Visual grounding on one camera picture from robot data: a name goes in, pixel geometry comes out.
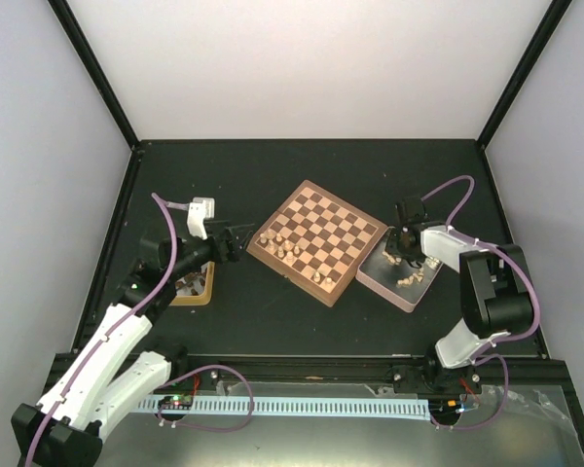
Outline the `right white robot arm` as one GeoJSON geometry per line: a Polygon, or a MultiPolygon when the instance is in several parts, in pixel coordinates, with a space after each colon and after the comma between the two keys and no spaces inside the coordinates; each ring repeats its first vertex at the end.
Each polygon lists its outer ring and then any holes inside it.
{"type": "Polygon", "coordinates": [[[436,260],[459,275],[461,319],[424,356],[422,380],[430,391],[452,392],[485,350],[537,330],[540,304],[521,247],[461,233],[431,219],[421,198],[405,198],[396,204],[385,251],[410,266],[436,260]]]}

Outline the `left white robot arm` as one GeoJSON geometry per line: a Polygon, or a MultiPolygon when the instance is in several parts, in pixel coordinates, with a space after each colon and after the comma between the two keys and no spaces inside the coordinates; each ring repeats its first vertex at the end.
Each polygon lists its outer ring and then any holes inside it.
{"type": "Polygon", "coordinates": [[[166,226],[164,237],[141,239],[115,301],[69,369],[35,405],[13,413],[21,465],[94,465],[112,431],[147,395],[201,374],[178,343],[158,342],[125,362],[175,299],[181,277],[239,260],[246,228],[209,221],[203,234],[179,236],[173,221],[166,226]]]}

